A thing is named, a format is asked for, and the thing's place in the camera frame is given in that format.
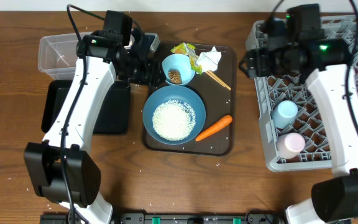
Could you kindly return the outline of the light blue small bowl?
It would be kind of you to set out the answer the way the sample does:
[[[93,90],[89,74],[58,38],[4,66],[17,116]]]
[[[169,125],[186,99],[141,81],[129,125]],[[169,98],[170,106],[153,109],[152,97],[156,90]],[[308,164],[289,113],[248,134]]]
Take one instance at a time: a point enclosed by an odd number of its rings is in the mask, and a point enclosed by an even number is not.
[[[164,58],[162,69],[169,85],[187,85],[195,76],[195,71],[191,69],[189,56],[183,54],[171,54]],[[169,72],[177,72],[180,75],[181,83],[171,82]]]

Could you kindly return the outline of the dark blue plate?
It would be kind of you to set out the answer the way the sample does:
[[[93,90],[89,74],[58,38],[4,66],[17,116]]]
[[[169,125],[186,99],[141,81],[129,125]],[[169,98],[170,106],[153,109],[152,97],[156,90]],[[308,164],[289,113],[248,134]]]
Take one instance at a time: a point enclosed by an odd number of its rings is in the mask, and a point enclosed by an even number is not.
[[[145,102],[142,119],[158,142],[179,145],[194,139],[204,127],[206,108],[201,97],[185,86],[165,86]]]

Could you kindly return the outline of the light blue cup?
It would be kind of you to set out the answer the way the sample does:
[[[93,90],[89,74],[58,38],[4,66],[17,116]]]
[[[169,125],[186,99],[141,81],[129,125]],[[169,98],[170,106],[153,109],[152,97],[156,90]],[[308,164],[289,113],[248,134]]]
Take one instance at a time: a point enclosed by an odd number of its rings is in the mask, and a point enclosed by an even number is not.
[[[276,128],[284,129],[295,122],[297,114],[297,105],[290,100],[284,100],[273,110],[272,120]]]

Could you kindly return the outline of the white rice pile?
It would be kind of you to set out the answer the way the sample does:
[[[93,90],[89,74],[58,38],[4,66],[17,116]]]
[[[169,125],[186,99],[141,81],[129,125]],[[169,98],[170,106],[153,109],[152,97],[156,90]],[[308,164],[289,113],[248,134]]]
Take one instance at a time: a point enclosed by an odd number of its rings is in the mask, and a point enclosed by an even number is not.
[[[187,102],[168,100],[157,106],[152,127],[163,139],[180,141],[187,138],[196,124],[194,109]]]

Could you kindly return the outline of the pink cup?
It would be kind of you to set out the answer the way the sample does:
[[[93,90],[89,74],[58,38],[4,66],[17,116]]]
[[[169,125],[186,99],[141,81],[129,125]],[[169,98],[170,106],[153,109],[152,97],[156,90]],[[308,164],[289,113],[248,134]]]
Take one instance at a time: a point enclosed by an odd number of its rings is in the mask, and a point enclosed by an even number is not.
[[[305,139],[298,133],[289,133],[277,139],[278,155],[284,159],[291,159],[299,155],[305,148]]]

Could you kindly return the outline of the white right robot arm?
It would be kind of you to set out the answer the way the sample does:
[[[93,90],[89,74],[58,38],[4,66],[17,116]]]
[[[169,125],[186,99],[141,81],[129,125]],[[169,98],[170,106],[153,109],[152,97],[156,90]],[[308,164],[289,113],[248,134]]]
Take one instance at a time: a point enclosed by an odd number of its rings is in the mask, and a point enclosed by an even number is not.
[[[298,72],[323,122],[334,177],[314,184],[309,199],[286,208],[287,223],[358,218],[358,95],[351,63],[349,46],[342,39],[251,49],[239,63],[249,78]]]

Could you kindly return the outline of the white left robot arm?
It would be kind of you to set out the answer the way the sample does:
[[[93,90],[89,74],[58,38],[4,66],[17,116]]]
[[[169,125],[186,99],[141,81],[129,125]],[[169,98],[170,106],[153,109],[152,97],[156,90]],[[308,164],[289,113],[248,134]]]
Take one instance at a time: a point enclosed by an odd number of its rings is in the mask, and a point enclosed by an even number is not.
[[[71,221],[110,223],[113,207],[101,195],[101,171],[90,156],[99,112],[117,78],[140,85],[165,81],[149,57],[155,33],[97,30],[79,37],[75,74],[60,112],[42,142],[29,142],[24,160],[34,192],[70,209]]]

